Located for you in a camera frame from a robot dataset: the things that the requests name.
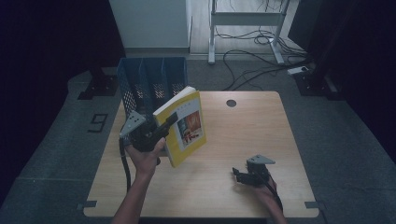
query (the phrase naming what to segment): finger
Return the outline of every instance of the finger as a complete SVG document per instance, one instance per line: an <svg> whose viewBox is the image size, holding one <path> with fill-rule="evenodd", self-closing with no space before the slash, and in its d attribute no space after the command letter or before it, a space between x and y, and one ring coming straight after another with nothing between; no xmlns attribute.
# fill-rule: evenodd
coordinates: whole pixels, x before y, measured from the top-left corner
<svg viewBox="0 0 396 224"><path fill-rule="evenodd" d="M152 150L156 155L160 153L161 150L163 150L163 147L165 146L165 138L161 138L160 141L157 142L157 144L154 147L154 150Z"/></svg>

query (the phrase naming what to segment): black cable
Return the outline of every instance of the black cable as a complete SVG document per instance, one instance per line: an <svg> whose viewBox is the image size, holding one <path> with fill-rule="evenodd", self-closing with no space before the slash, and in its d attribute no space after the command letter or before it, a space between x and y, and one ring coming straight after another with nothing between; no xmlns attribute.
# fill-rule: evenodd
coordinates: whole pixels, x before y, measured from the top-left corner
<svg viewBox="0 0 396 224"><path fill-rule="evenodd" d="M233 8L233 3L230 0L230 7L233 9L233 11L235 11L235 8Z"/></svg>
<svg viewBox="0 0 396 224"><path fill-rule="evenodd" d="M265 7L265 12L266 12L267 9L268 9L268 4L270 4L270 0L267 0L267 6Z"/></svg>
<svg viewBox="0 0 396 224"><path fill-rule="evenodd" d="M284 0L280 1L279 12L282 10L283 1L284 1Z"/></svg>
<svg viewBox="0 0 396 224"><path fill-rule="evenodd" d="M262 5L264 5L264 0L262 0L262 3L257 7L256 11L259 11L259 9L260 9L260 7L261 7Z"/></svg>
<svg viewBox="0 0 396 224"><path fill-rule="evenodd" d="M321 209L319 209L319 212L320 212L320 214L321 214L322 217L323 217L324 223L328 224L329 222L327 221L327 218L326 218L326 216L324 215L324 212L323 212Z"/></svg>
<svg viewBox="0 0 396 224"><path fill-rule="evenodd" d="M294 64L291 64L291 65L287 65L287 67L283 67L283 68L278 68L278 69L273 69L273 70L268 70L268 71L265 71L265 72L261 72L261 73L259 73L258 75L254 76L254 77L251 77L249 80L247 80L247 81L245 81L245 82L239 84L238 86L236 86L235 88L233 88L232 91L237 90L238 88L240 88L241 86L247 84L249 81L253 80L254 78L257 78L257 77L262 76L262 75L264 75L264 74L271 73L271 72L281 71L281 70L284 70L284 69L287 69L287 68L292 68L292 67L294 67L294 66L296 66L296 65L298 66L298 65L307 64L307 63L309 63L309 62L310 62L310 60L304 60L304 61L299 62L299 63L294 63Z"/></svg>
<svg viewBox="0 0 396 224"><path fill-rule="evenodd" d="M268 183L268 181L265 181L265 180L262 178L262 176L261 176L260 174L257 174L256 172L254 172L253 174L254 174L255 176L257 176L257 177L262 181L262 183L264 183L265 187L267 187L267 188L271 191L271 193L274 195L274 198L275 198L275 200L276 200L277 205L279 206L280 210L283 211L283 204L282 204L282 201L280 200L280 197L279 197L279 195L277 194L276 190L273 189L273 188L271 187L271 185Z"/></svg>
<svg viewBox="0 0 396 224"><path fill-rule="evenodd" d="M250 86L255 87L255 88L258 88L258 89L260 89L261 91L264 91L264 89L263 89L261 86L250 83L250 79L248 79L248 78L246 77L246 75L248 75L248 74L253 74L253 73L256 73L256 72L259 72L259 71L261 71L261 69L257 69L257 70L253 70L253 71L247 70L247 71L243 72L243 73L241 74L240 77L243 77L244 80L247 81L247 83L248 83Z"/></svg>
<svg viewBox="0 0 396 224"><path fill-rule="evenodd" d="M275 36L271 32L263 31L261 29L261 26L259 27L259 30L252 31L252 32L249 32L249 33L244 34L244 35L219 34L219 31L218 31L217 27L215 28L215 30L216 30L216 36L219 36L220 38L242 39L242 40L244 40L244 39L253 39L254 43L260 44L260 45L268 45L268 44L270 44L271 42L269 41L269 38L274 38L274 36ZM255 34L255 33L259 33L259 34L256 35L256 36L248 36L248 35L252 35L252 34ZM266 41L265 42L261 42L260 41L261 38L265 38ZM307 55L305 50L303 50L303 49L296 49L296 48L289 47L286 44L285 40L283 38L281 38L281 37L278 38L278 42L277 43L279 44L279 46L281 47L281 49L285 53L288 53L288 54L291 54L291 55L298 55L298 56L301 56L301 57L306 57L306 55Z"/></svg>
<svg viewBox="0 0 396 224"><path fill-rule="evenodd" d="M132 181L131 181L131 172L129 171L128 161L126 160L126 154L125 154L122 138L119 139L119 146L120 146L120 156L121 156L122 166L124 168L126 175L126 191L128 192L129 188L131 187Z"/></svg>
<svg viewBox="0 0 396 224"><path fill-rule="evenodd" d="M256 58L260 59L260 60L263 61L263 62L269 63L269 64L273 65L274 67L280 67L280 68L273 69L273 70L269 70L269 71L263 71L263 72L259 73L258 75L256 75L256 76L250 78L249 80L243 82L242 84L238 85L237 87L235 87L235 88L233 89L233 91L236 90L236 89L238 89L239 87L245 85L246 83L248 83L249 81L253 80L254 78L259 77L259 76L261 76L261 75L263 75L263 74L270 73L270 72L276 72L276 71L280 71L280 70L284 70L284 69L286 69L286 68L291 68L291 67L293 67L293 66L295 66L295 65L299 65L299 64L306 64L306 63L309 63L308 60L304 60L304 61L302 61L302 62L294 63L294 64L290 64L290 65L277 64L277 63L269 62L269 61L265 60L264 58L262 58L262 57L260 57L260 56L258 56L258 55L256 55L256 54L254 54L254 53L250 53L250 52L247 52L247 51L244 51L244 50L240 50L240 49L231 49L231 50L229 50L229 51L227 51L227 52L225 52L225 53L223 54L223 62L224 62L224 64L226 65L227 69L230 71L230 73L231 73L231 75L232 75L232 78L233 78L233 81L232 81L232 83L231 83L228 87L226 87L225 89L223 89L223 91L227 91L228 89L230 89L230 88L235 84L236 80L239 79L239 78L235 78L235 75L234 75L234 73L233 73L233 70L231 69L230 65L228 65L227 61L225 60L226 56L227 56L230 52L234 52L234 51L246 53L246 54L248 54L248 55L251 55L251 56L253 56L253 57L256 57Z"/></svg>

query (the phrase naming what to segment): table hole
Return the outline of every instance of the table hole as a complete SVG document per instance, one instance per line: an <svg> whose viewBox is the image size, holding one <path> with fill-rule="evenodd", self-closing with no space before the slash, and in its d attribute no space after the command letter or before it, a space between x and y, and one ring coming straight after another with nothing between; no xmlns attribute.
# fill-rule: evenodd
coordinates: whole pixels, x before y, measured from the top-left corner
<svg viewBox="0 0 396 224"><path fill-rule="evenodd" d="M236 101L235 100L228 100L226 104L229 107L234 107L234 106L236 106Z"/></svg>

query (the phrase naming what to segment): dark curtain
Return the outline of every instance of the dark curtain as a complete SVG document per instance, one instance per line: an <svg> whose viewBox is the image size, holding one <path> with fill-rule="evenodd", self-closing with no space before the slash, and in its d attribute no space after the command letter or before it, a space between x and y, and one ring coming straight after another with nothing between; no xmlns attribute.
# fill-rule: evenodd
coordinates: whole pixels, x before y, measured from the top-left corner
<svg viewBox="0 0 396 224"><path fill-rule="evenodd" d="M55 120L67 81L124 57L107 0L0 2L0 201Z"/></svg>

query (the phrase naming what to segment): yellow book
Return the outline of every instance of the yellow book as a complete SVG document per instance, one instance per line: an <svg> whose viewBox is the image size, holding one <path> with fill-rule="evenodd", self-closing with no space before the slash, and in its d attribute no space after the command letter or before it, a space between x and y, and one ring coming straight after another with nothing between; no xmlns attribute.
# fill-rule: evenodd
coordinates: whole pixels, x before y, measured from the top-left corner
<svg viewBox="0 0 396 224"><path fill-rule="evenodd" d="M165 151L172 166L176 168L206 143L200 92L193 87L186 87L157 109L153 116L160 126L175 112L177 122L170 127L166 136Z"/></svg>

